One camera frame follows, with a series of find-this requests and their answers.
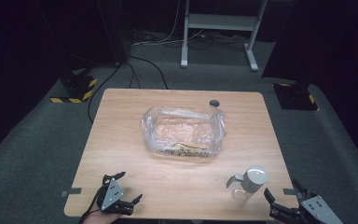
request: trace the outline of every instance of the gray carpet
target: gray carpet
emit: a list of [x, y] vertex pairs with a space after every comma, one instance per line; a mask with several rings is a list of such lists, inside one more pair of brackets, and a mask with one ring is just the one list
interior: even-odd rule
[[[180, 67], [180, 49], [165, 46], [131, 48], [131, 55], [155, 63], [173, 90], [258, 91], [266, 101], [289, 174], [321, 194], [344, 223], [358, 223], [358, 151], [323, 93], [310, 92], [318, 111], [281, 110], [271, 83], [261, 79], [272, 43], [255, 43], [260, 67], [253, 73], [241, 44], [212, 45], [189, 50], [187, 69]], [[130, 59], [142, 89], [165, 89], [158, 70]], [[114, 68], [95, 67], [91, 75], [99, 87]], [[95, 93], [90, 105], [94, 118], [103, 90], [128, 88], [130, 68], [119, 71]], [[132, 87], [137, 88], [136, 79]], [[77, 223], [63, 213], [63, 190], [72, 186], [76, 168], [90, 133], [88, 104], [53, 104], [49, 96], [64, 96], [61, 82], [0, 145], [0, 223]], [[156, 220], [119, 220], [117, 223], [157, 223]]]

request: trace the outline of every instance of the black and yellow tape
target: black and yellow tape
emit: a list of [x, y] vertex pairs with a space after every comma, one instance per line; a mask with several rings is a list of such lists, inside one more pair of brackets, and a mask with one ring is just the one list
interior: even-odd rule
[[72, 103], [72, 104], [85, 103], [91, 97], [92, 90], [95, 87], [95, 83], [97, 83], [97, 79], [98, 78], [94, 78], [89, 83], [89, 88], [87, 89], [87, 92], [83, 95], [83, 97], [79, 97], [79, 98], [74, 98], [74, 97], [50, 97], [50, 101], [52, 103]]

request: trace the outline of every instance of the black device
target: black device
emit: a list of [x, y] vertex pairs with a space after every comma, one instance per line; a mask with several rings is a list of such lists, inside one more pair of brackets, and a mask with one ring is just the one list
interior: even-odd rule
[[275, 203], [269, 189], [264, 190], [264, 196], [270, 205], [271, 217], [285, 224], [342, 224], [322, 196], [303, 188], [296, 179], [293, 179], [293, 185], [299, 191], [298, 208], [287, 208]]

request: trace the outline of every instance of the wooden table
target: wooden table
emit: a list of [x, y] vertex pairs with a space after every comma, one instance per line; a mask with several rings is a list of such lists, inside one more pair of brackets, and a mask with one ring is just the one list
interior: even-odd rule
[[[226, 114], [227, 136], [222, 150], [212, 158], [161, 155], [146, 149], [141, 118], [154, 106], [197, 107], [218, 100]], [[246, 203], [226, 189], [228, 179], [261, 165], [267, 183]], [[81, 217], [102, 184], [104, 175], [120, 172], [123, 201], [143, 193], [130, 217], [271, 220], [263, 191], [268, 187], [277, 203], [297, 207], [278, 141], [263, 96], [237, 91], [161, 91], [109, 89], [103, 94], [64, 209], [69, 217]]]

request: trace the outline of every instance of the shelf leg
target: shelf leg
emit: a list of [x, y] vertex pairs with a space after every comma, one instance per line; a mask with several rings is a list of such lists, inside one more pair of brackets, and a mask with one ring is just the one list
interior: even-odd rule
[[257, 72], [258, 66], [257, 66], [257, 63], [255, 62], [255, 56], [254, 56], [252, 50], [248, 49], [248, 44], [244, 44], [244, 46], [245, 46], [246, 55], [248, 55], [249, 64], [251, 65], [251, 70], [253, 72]]
[[185, 30], [184, 30], [184, 34], [183, 34], [183, 43], [182, 43], [182, 60], [180, 62], [180, 65], [183, 68], [187, 68], [188, 8], [189, 8], [189, 0], [186, 0]]

